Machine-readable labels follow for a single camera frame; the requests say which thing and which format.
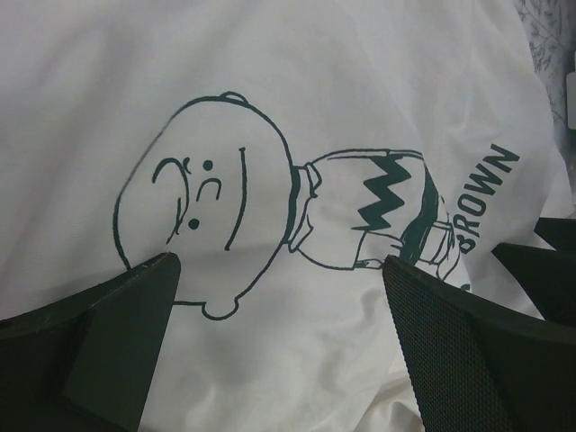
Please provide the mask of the white green raglan t-shirt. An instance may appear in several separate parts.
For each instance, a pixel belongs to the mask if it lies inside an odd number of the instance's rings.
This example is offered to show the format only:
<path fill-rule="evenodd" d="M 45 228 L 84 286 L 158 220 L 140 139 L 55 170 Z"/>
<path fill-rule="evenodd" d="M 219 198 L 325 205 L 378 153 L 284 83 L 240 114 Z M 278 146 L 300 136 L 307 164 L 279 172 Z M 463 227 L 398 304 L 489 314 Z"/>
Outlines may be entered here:
<path fill-rule="evenodd" d="M 384 259 L 571 212 L 510 1 L 1 4 L 1 315 L 176 253 L 145 431 L 420 431 Z"/>

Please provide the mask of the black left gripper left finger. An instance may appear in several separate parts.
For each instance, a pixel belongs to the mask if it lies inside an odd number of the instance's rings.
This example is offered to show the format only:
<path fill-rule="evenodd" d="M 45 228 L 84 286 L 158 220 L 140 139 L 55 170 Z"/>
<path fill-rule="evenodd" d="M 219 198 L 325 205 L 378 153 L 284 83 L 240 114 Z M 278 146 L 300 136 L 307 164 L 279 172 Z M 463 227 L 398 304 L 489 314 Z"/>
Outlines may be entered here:
<path fill-rule="evenodd" d="M 181 264 L 160 254 L 1 322 L 3 431 L 136 431 Z"/>

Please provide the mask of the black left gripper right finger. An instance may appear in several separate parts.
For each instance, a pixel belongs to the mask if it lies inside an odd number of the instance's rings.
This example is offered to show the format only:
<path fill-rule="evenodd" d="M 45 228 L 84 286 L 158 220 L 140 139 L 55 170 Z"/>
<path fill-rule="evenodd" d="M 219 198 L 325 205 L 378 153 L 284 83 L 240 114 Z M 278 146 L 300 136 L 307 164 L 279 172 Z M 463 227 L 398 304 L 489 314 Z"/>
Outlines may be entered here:
<path fill-rule="evenodd" d="M 395 256 L 386 297 L 427 431 L 573 431 L 575 330 L 502 307 Z"/>

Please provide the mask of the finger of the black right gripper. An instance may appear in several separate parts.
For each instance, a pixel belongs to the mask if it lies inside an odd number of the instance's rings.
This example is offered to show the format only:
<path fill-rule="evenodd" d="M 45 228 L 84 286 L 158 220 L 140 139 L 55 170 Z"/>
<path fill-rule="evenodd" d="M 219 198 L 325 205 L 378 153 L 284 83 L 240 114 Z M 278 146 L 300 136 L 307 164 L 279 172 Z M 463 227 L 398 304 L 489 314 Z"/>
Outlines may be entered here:
<path fill-rule="evenodd" d="M 535 234 L 557 251 L 576 249 L 576 220 L 540 218 L 535 225 Z"/>
<path fill-rule="evenodd" d="M 502 243 L 492 254 L 514 276 L 545 320 L 575 321 L 575 254 Z"/>

